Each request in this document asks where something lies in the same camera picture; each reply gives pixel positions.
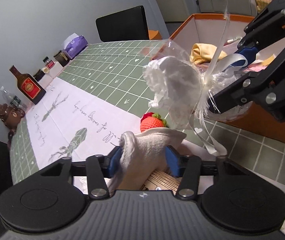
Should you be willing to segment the orange tissue pack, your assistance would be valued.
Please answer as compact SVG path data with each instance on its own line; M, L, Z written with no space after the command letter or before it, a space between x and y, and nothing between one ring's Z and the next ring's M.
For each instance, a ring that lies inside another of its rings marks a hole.
M265 59L265 60L255 60L253 62L253 64L260 64L263 66L267 66L269 65L274 59L276 58L276 56L273 54L271 55L269 58Z

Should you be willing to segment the pink white crochet toy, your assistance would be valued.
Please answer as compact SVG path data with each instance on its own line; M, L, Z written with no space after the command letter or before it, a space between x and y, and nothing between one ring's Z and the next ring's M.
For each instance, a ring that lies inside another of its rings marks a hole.
M248 72L260 72L261 70L264 70L268 67L268 65L256 63L256 64L251 64L247 67Z

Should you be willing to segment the cream plush mitt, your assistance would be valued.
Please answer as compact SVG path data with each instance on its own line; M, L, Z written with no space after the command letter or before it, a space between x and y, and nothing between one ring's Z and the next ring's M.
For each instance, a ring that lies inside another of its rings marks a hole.
M175 129L151 128L134 134L126 131L120 138L120 167L108 183L111 195L116 190L139 190L154 170L167 168L165 148L179 148L186 134Z

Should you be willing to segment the yellow cloth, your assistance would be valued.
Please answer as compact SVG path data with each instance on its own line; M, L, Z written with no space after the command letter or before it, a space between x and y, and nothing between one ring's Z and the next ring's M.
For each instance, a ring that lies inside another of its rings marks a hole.
M207 43L195 43L191 49L190 61L194 64L210 62L217 50L217 46Z

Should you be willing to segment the white gift bundle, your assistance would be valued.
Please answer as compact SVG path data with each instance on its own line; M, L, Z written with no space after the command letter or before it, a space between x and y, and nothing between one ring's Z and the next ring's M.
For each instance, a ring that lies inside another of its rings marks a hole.
M155 94L149 106L167 109L177 129L191 129L196 135L200 135L194 126L198 120L201 131L209 135L204 122L206 117L213 116L222 122L234 121L244 115L252 105L249 102L222 114L209 111L208 99L236 81L236 72L244 67L233 66L234 62L243 59L242 55L228 55L223 50L231 18L228 13L193 14L174 33L175 36L190 34L187 26L191 22L204 22L209 28L205 34L219 39L210 62L194 64L190 61L190 53L173 40L167 40L153 60L143 67L142 75L146 84Z

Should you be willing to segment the orange crochet fruit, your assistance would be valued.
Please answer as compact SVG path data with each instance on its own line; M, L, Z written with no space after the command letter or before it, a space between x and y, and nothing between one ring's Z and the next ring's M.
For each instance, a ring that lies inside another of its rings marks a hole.
M168 124L158 113L149 112L142 116L140 120L140 131L144 132L152 128L166 128Z

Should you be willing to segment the wooden radio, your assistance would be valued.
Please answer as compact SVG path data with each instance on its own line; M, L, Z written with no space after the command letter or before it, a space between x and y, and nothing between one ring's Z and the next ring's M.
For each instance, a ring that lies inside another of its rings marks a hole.
M154 170L140 188L141 191L170 190L176 194L180 181L166 172Z

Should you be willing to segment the brown bear jar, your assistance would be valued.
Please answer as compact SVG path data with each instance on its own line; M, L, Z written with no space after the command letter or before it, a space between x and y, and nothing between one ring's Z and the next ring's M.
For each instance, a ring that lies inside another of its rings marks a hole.
M0 119L10 130L11 135L15 134L18 124L24 117L25 112L21 108L15 108L6 103L0 105Z

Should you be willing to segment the clear water bottle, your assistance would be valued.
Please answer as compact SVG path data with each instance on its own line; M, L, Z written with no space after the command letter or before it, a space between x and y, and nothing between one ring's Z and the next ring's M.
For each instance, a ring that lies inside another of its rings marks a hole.
M11 105L14 108L20 108L24 111L27 110L27 106L15 94L10 93L8 90L6 90L4 86L0 88L0 91L2 97L8 105Z

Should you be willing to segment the white box stand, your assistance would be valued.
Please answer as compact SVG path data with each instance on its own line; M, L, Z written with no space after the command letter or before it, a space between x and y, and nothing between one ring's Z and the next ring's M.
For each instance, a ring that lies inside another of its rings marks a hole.
M44 74L44 76L40 79L38 83L44 89L46 89L47 86L49 86L50 83L53 81L53 79L57 77L62 71L63 71L62 65L58 61L55 61L53 67L51 67L49 71Z

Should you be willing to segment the black lidded jar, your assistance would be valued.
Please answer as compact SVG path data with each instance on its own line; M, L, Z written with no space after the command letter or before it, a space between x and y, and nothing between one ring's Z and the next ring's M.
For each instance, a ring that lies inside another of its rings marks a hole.
M40 81L44 77L44 75L45 73L41 69L39 69L33 77L36 81Z

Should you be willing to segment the brown liquor bottle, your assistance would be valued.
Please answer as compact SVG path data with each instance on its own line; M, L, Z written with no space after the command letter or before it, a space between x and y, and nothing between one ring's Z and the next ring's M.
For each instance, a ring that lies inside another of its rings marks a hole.
M38 104L46 94L45 89L30 75L22 74L13 65L10 72L17 80L18 89L34 104Z

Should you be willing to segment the dark glass jar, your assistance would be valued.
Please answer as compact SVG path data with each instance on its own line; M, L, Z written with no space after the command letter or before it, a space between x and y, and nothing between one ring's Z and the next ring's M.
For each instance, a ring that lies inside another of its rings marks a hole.
M62 50L56 53L53 57L55 58L57 62L60 63L62 67L65 67L70 62L70 59L67 57L67 55Z

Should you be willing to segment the purple tissue pack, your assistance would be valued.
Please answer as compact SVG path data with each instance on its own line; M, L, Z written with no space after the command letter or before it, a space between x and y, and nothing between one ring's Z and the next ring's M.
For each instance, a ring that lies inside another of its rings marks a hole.
M63 50L69 59L74 59L88 45L88 41L82 35L71 34L62 43Z

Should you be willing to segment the black chair right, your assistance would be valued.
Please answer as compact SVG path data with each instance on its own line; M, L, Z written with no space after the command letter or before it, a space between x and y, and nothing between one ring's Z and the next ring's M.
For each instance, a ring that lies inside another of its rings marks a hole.
M99 17L95 23L102 42L150 39L142 5Z

